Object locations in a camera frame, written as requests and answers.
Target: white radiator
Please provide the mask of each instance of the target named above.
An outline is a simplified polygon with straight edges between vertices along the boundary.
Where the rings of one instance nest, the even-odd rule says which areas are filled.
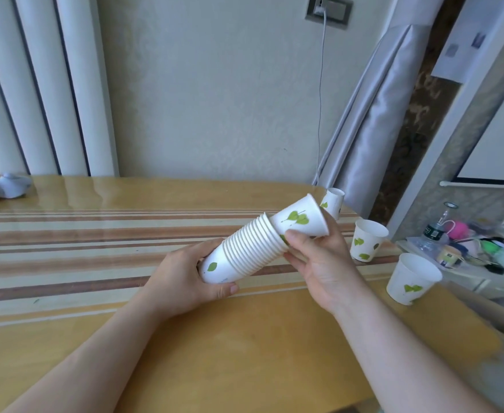
[[[97,0],[0,0],[0,173],[118,176]]]

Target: forearm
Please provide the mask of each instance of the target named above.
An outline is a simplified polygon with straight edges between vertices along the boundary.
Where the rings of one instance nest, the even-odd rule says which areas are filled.
[[[496,412],[362,279],[350,281],[342,301],[336,319],[386,413]]]
[[[132,299],[5,412],[112,412],[165,318],[147,310],[143,299]]]

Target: white plastic item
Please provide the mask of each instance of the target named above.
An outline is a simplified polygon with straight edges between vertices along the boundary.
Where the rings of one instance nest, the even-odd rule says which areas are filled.
[[[345,192],[338,188],[328,188],[326,194],[321,200],[321,207],[324,208],[333,219],[340,217],[340,208],[344,202]]]
[[[359,219],[355,222],[352,248],[349,251],[351,256],[361,262],[372,261],[389,234],[386,226],[372,220]]]
[[[224,240],[200,264],[199,273],[206,283],[236,281],[252,275],[287,250],[263,213]]]
[[[32,185],[29,177],[14,174],[0,176],[0,198],[16,198],[25,194]]]
[[[426,258],[404,253],[399,257],[386,291],[398,303],[412,305],[442,279],[441,271]]]
[[[294,229],[309,236],[328,235],[326,220],[311,194],[307,194],[303,199],[271,216],[270,221],[279,235],[284,235],[288,229]]]
[[[231,265],[223,246],[218,246],[204,258],[199,267],[199,273],[204,282],[210,284],[232,283],[244,277]]]

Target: plastic water bottle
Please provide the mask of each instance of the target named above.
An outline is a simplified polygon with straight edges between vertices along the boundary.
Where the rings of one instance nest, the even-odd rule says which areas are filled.
[[[428,223],[426,229],[424,229],[424,232],[422,233],[419,248],[423,252],[431,255],[438,251],[438,245],[440,244],[440,240],[445,233],[444,224],[455,224],[455,222],[450,220],[450,218],[455,213],[456,209],[458,209],[458,206],[453,202],[445,201],[443,203],[443,213],[440,213],[441,209],[437,213],[441,214],[441,216],[439,216],[437,221]]]

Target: hand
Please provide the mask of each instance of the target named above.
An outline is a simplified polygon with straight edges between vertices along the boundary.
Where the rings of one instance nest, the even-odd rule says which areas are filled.
[[[222,241],[213,239],[170,252],[148,280],[141,297],[157,312],[171,317],[236,293],[239,290],[237,284],[206,284],[196,269],[199,260]]]
[[[328,224],[329,235],[313,240],[308,235],[289,229],[284,234],[288,243],[308,260],[304,262],[289,252],[284,257],[302,274],[313,299],[334,314],[350,279],[361,280],[361,277],[338,229],[338,223],[321,210]]]

